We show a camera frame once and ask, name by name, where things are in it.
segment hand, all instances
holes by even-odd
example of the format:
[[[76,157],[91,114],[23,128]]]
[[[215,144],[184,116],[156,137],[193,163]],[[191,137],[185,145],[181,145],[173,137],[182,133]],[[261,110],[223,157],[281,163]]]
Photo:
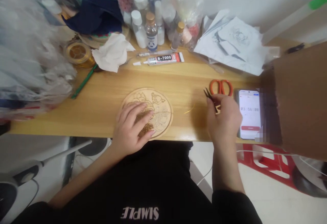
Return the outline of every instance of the hand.
[[[124,107],[117,115],[117,124],[113,133],[112,145],[110,146],[118,156],[124,158],[127,155],[139,151],[156,132],[148,131],[141,138],[138,136],[144,126],[152,117],[153,111],[148,112],[142,119],[135,123],[136,116],[147,106],[146,103],[134,103]]]
[[[214,145],[234,141],[242,122],[237,103],[232,97],[222,94],[212,95],[212,98],[221,104],[220,114],[216,115],[214,103],[207,98],[207,126]]]

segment orange scissors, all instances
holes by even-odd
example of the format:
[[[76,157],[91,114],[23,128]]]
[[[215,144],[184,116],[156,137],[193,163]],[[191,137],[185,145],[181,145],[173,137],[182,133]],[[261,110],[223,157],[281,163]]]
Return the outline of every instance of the orange scissors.
[[[212,95],[214,95],[214,91],[212,89],[212,86],[214,83],[217,83],[218,84],[218,94],[225,94],[225,90],[224,90],[224,83],[226,83],[229,87],[229,94],[228,96],[232,96],[233,95],[233,86],[232,84],[228,81],[228,80],[217,80],[217,79],[214,79],[210,82],[210,93]]]

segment wooden desk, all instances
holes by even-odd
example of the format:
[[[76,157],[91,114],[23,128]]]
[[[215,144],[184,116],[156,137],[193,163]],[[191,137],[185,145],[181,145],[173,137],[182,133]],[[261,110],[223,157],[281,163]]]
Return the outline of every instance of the wooden desk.
[[[132,38],[131,43],[136,51],[129,52],[129,58],[145,51],[137,46],[135,39]],[[169,49],[169,45],[166,43],[158,49]],[[152,87],[164,93],[174,109],[172,125],[161,140],[209,141],[203,88],[209,88],[212,79],[228,79],[234,89],[251,89],[259,87],[260,79],[227,67],[223,67],[225,73],[221,75],[186,49],[180,51],[185,63],[133,66],[133,62],[139,60],[132,59],[121,66],[118,73],[94,73],[76,100],[68,98],[58,108],[36,119],[13,122],[10,133],[110,138],[123,99],[135,89]],[[78,70],[76,85],[88,72]],[[239,138],[237,142],[254,143]]]

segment fabric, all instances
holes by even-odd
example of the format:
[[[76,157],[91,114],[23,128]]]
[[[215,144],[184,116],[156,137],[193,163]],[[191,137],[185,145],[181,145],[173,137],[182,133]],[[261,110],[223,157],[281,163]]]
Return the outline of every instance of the fabric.
[[[70,29],[81,34],[122,32],[124,22],[117,0],[82,0],[80,11],[63,20]]]
[[[149,142],[62,210],[36,203],[13,224],[261,223],[251,201],[242,193],[216,191],[210,203],[190,178],[191,146],[192,143]]]

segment black shirt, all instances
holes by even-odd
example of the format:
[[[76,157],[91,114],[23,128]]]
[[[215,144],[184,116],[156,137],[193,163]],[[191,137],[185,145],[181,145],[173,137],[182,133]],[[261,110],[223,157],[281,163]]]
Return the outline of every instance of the black shirt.
[[[242,193],[215,191],[212,204],[191,180],[192,143],[147,143],[63,209],[31,205],[17,223],[261,223]]]

